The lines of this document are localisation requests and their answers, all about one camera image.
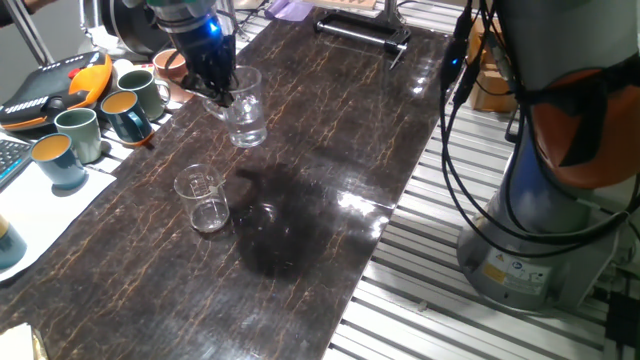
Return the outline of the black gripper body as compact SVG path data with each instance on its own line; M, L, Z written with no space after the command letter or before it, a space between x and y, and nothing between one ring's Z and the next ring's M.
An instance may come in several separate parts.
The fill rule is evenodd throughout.
M230 84L235 66L235 36L226 20L209 17L171 39L187 63L189 72L204 84Z

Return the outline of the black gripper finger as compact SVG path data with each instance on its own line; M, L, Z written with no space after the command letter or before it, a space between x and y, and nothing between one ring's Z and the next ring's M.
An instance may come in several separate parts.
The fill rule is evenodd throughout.
M236 76L236 68L219 67L218 68L218 93L220 95L229 94L238 87L238 79Z
M196 73L188 73L180 81L180 86L187 92L213 101L221 107L229 107L234 97L229 91L216 88Z

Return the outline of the bare operator hand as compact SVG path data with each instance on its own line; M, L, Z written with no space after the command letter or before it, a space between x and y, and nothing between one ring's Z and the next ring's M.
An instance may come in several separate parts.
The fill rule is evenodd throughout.
M41 8L54 3L56 0L23 0L23 4L29 14L34 14Z

